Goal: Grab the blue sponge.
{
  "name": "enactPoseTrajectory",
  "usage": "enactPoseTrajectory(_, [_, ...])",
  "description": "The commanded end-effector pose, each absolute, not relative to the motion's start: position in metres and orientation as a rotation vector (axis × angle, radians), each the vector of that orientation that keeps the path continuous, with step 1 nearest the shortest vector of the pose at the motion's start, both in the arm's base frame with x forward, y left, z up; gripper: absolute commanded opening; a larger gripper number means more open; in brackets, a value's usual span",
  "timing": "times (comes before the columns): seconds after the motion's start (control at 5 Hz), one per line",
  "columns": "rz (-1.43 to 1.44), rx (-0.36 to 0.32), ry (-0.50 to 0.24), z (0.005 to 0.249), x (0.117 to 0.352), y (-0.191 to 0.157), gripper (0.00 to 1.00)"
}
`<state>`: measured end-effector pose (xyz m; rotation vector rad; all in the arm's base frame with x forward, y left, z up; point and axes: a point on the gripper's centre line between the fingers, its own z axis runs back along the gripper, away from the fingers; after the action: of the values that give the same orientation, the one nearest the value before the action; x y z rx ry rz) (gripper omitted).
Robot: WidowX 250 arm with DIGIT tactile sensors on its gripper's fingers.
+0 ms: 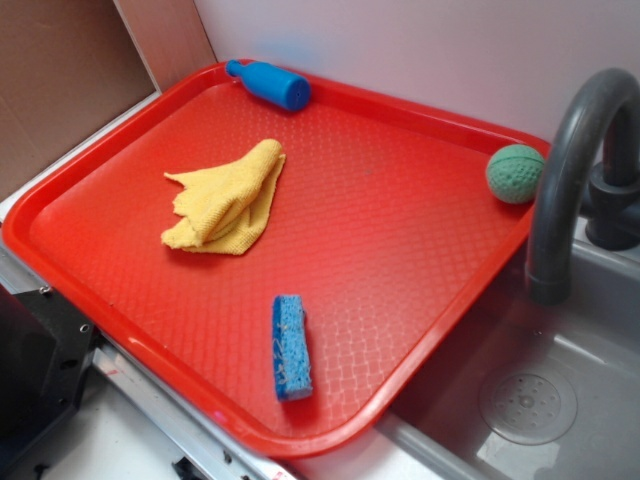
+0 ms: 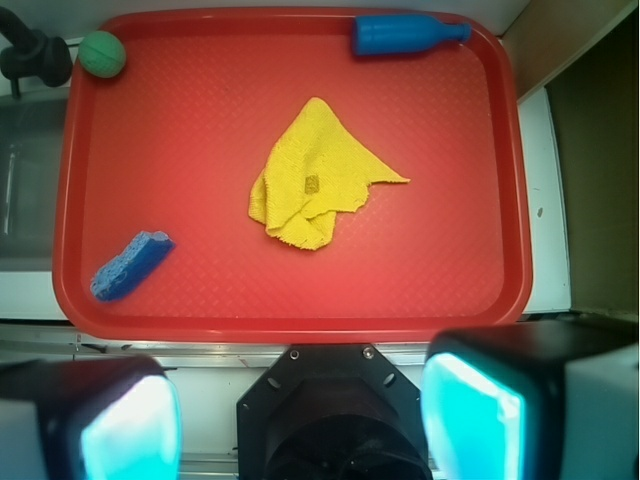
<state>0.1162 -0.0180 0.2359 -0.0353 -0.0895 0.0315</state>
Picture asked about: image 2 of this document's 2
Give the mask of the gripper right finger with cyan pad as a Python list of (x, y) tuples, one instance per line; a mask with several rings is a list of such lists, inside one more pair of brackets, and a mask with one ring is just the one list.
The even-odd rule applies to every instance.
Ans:
[(421, 415), (449, 479), (635, 479), (639, 332), (611, 319), (444, 330)]

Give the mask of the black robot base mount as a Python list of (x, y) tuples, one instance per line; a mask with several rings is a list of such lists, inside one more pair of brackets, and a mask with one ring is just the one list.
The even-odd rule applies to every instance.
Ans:
[(236, 403), (241, 479), (430, 479), (420, 390), (374, 346), (294, 345)]

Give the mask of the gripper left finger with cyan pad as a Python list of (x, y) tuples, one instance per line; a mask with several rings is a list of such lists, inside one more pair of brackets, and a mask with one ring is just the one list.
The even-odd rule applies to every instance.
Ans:
[(178, 394), (150, 357), (1, 366), (4, 479), (176, 479)]

